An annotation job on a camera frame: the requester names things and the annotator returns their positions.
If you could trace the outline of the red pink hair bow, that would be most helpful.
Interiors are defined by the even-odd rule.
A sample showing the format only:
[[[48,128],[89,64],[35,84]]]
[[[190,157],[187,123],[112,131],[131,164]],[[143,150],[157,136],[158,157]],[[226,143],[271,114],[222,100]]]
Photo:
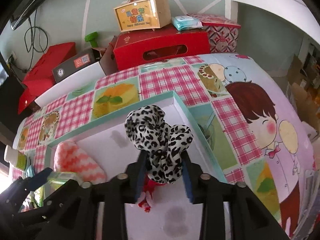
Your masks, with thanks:
[[[164,186],[165,184],[157,183],[145,176],[144,185],[140,197],[137,200],[137,205],[149,213],[153,206],[153,193],[157,187]]]

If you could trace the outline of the pink white striped towel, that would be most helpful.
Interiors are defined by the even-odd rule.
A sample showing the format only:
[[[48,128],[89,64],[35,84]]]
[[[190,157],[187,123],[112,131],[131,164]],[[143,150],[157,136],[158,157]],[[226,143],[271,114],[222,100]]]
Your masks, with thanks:
[[[74,172],[82,181],[100,184],[107,176],[99,164],[75,142],[63,141],[57,145],[54,155],[55,172]]]

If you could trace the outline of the leopard print scrunchie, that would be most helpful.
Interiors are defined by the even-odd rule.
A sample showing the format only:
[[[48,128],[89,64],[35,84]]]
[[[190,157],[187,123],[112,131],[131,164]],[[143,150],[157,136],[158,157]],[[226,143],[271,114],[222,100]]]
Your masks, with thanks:
[[[169,125],[165,112],[156,105],[131,111],[125,120],[127,137],[136,149],[147,154],[148,177],[161,184],[173,184],[182,176],[182,153],[193,142],[191,129]]]

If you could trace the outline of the blue face mask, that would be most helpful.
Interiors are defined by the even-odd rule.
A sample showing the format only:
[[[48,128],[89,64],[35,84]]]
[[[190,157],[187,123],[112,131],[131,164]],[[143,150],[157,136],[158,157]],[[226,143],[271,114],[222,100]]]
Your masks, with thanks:
[[[33,165],[29,165],[25,171],[25,178],[33,178],[35,176],[35,171]]]

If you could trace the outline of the light green cloth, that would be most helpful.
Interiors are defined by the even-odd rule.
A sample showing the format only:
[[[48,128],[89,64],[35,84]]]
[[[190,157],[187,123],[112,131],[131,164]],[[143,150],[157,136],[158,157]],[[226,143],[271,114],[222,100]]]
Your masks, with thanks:
[[[30,192],[30,203],[34,209],[43,207],[44,192],[44,186],[41,186],[35,191]]]

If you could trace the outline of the green tissue pack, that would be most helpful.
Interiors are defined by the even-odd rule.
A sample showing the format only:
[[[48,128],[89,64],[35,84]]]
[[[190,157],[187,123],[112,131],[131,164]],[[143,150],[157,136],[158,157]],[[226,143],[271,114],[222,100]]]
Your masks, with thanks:
[[[69,180],[77,181],[78,184],[81,184],[83,180],[75,172],[51,172],[47,178],[49,183],[62,185]]]

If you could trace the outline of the white pill bottle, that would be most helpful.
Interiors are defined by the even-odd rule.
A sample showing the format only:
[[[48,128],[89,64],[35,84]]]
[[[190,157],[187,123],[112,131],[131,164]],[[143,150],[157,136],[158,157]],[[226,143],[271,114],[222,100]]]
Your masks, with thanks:
[[[4,160],[18,170],[25,172],[28,168],[28,157],[19,150],[13,149],[10,145],[5,147]]]

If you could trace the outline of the teal shallow box tray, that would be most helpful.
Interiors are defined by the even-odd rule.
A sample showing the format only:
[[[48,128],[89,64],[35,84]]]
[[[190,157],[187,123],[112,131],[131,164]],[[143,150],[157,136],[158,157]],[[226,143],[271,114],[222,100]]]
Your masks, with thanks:
[[[149,98],[56,139],[84,150],[107,173],[94,185],[69,181],[52,195],[56,214],[42,239],[225,239],[200,127],[174,92]]]

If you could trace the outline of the checkered picture tablecloth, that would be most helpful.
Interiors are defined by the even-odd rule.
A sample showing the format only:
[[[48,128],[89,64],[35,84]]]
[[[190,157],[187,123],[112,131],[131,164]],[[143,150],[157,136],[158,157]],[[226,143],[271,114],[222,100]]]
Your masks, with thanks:
[[[308,213],[315,161],[306,124],[267,72],[244,55],[179,57],[84,86],[55,85],[48,104],[22,121],[13,147],[33,154],[40,171],[51,142],[165,94],[196,125],[209,167],[229,183],[248,183],[292,239],[305,238],[315,220]]]

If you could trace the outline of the red gift bag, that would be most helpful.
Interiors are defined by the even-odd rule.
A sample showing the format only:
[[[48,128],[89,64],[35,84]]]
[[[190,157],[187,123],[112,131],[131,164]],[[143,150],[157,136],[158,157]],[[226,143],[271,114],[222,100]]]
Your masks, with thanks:
[[[19,99],[18,114],[55,85],[52,70],[75,55],[75,42],[56,44],[48,48],[22,81],[26,88]]]

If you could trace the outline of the white foam board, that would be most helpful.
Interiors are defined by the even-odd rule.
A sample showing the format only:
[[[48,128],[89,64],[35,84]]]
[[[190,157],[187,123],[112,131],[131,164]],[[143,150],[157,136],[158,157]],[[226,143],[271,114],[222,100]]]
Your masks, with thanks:
[[[37,97],[35,102],[42,108],[61,96],[104,76],[105,73],[100,62],[95,62],[94,64],[75,72],[61,82],[55,84],[53,87]]]

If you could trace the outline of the black flat box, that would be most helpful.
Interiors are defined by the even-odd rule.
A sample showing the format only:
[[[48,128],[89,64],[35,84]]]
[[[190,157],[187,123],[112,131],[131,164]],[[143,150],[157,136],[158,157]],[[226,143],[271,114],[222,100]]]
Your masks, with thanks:
[[[88,48],[81,51],[52,70],[55,82],[61,82],[77,71],[96,63],[100,58],[100,51],[94,48]]]

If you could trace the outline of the red carton box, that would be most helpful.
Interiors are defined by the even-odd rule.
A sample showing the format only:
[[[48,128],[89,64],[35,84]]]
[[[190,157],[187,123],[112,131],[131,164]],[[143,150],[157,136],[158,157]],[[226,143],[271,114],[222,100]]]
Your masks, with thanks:
[[[208,35],[204,30],[178,31],[169,24],[161,29],[119,34],[105,49],[100,65],[105,75],[110,75],[142,64],[209,53]]]

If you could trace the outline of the green dumbbell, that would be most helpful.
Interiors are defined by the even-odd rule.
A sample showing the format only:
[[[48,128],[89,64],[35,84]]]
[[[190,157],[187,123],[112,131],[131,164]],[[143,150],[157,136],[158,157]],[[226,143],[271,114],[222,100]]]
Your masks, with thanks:
[[[84,38],[85,42],[89,42],[92,48],[97,48],[98,43],[97,43],[97,38],[99,34],[95,31],[90,34],[87,34]]]

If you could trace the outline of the red patterned gift box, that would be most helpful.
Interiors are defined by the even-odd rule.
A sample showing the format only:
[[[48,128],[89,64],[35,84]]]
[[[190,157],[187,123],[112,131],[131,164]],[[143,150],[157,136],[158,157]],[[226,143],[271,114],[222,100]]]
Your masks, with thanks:
[[[211,53],[236,52],[241,25],[215,14],[188,14],[198,19],[207,32]]]

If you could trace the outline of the blue wet wipes pack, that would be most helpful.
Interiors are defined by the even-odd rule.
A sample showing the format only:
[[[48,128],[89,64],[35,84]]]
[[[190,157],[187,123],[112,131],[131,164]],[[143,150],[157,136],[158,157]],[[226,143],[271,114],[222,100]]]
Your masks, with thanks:
[[[172,17],[171,22],[178,31],[201,29],[203,27],[200,20],[187,15]]]

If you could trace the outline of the white shelf frame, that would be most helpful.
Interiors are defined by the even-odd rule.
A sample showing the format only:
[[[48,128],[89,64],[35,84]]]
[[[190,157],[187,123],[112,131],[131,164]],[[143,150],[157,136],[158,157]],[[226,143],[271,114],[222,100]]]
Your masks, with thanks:
[[[302,0],[225,0],[225,17],[238,20],[238,4],[244,3],[277,15],[319,43],[319,24]]]

